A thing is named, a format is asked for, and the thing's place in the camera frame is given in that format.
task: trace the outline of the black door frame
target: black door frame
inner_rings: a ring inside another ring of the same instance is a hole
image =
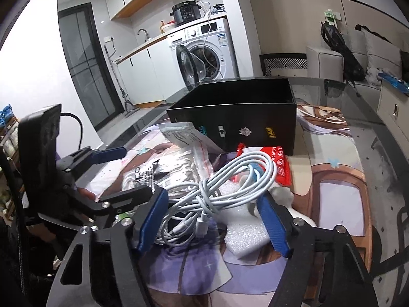
[[[99,124],[94,126],[96,130],[101,129],[104,127],[109,121],[114,119],[116,116],[124,112],[123,105],[121,100],[119,99],[118,93],[115,89],[114,83],[112,81],[111,75],[108,70],[108,66],[105,61],[104,53],[102,52],[101,43],[99,42],[97,26],[95,25],[95,18],[93,13],[93,7],[91,2],[85,4],[79,4],[77,6],[67,8],[58,12],[58,18],[62,18],[68,15],[72,15],[83,11],[85,13],[85,19],[87,21],[88,29],[90,30],[89,37],[91,39],[91,45],[93,46],[93,50],[95,52],[95,59],[97,60],[97,65],[101,70],[101,76],[106,84],[107,91],[112,99],[112,102],[115,107],[115,112],[109,115],[106,119],[101,121]]]

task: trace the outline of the black and white patterned panel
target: black and white patterned panel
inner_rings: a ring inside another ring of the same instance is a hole
[[[307,56],[301,53],[264,54],[260,56],[263,73],[271,75],[271,69],[307,69]]]

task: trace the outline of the sofa armrest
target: sofa armrest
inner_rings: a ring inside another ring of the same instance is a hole
[[[344,57],[320,47],[306,47],[308,77],[344,81]]]

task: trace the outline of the gray sofa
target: gray sofa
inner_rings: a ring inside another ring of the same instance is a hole
[[[369,66],[375,66],[390,70],[396,77],[402,77],[400,50],[397,47],[364,30],[348,29],[348,33],[343,37],[364,70],[367,70]],[[308,77],[344,81],[344,58],[340,53],[331,51],[324,41],[321,47],[307,46],[306,53]],[[357,91],[376,111],[381,87],[370,84],[367,79],[363,82],[355,82],[355,84]]]

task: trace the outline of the soap bottle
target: soap bottle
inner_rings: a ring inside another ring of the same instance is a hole
[[[165,26],[165,23],[163,21],[161,21],[162,24],[160,24],[160,33],[164,34],[165,32],[163,31],[163,26]]]

